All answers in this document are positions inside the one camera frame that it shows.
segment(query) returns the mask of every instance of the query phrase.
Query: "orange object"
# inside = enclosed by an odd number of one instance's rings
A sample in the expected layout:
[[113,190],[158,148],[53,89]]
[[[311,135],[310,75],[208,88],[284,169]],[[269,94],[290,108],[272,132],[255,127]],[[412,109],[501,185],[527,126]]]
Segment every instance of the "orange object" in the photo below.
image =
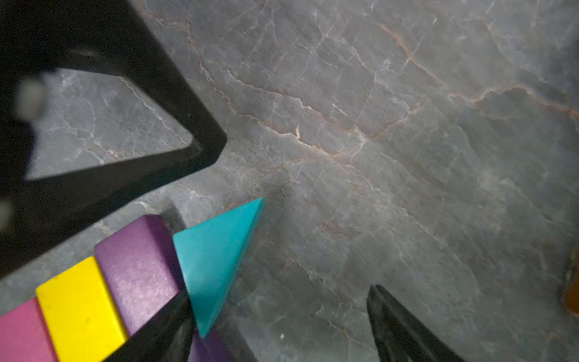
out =
[[571,252],[571,260],[569,261],[569,267],[565,274],[565,288],[563,292],[563,300],[567,308],[571,312],[579,315],[579,268],[577,267],[577,261],[579,255],[577,254],[579,249],[577,246],[573,248]]

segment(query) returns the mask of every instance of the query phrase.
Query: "stone countertop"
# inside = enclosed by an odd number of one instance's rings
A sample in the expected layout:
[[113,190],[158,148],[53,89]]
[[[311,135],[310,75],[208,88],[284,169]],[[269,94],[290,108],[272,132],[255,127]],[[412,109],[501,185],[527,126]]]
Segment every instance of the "stone countertop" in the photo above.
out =
[[[145,213],[174,229],[264,196],[218,321],[241,361],[378,361],[385,286],[469,362],[579,359],[579,5],[138,0],[225,129],[219,161],[0,281],[0,314]],[[130,82],[60,71],[30,177],[181,147]]]

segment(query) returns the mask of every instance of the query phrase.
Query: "purple block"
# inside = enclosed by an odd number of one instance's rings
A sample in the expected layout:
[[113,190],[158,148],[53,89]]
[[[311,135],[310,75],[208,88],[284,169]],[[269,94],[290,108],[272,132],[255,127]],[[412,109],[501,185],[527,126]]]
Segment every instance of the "purple block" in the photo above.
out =
[[191,343],[191,354],[188,362],[232,362],[231,355],[214,330],[211,330],[205,339],[195,333]]
[[143,215],[94,247],[129,335],[184,288],[171,236],[159,215]]

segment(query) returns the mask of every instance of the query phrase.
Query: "colorful block row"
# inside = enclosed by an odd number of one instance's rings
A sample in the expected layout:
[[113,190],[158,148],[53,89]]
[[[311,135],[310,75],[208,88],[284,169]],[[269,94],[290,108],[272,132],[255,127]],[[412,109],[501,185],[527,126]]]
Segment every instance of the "colorful block row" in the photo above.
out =
[[178,233],[175,246],[160,216],[140,217],[96,245],[94,257],[38,287],[38,300],[0,318],[2,362],[5,356],[10,362],[99,362],[184,285],[199,330],[189,362],[230,361],[210,328],[225,302],[262,207],[263,200],[259,199]]

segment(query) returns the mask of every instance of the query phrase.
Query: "yellow block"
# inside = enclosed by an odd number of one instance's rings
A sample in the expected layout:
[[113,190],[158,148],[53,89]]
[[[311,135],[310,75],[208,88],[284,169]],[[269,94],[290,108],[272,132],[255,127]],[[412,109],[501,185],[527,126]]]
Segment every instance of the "yellow block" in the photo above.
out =
[[42,284],[36,295],[60,362],[101,362],[127,340],[94,257]]

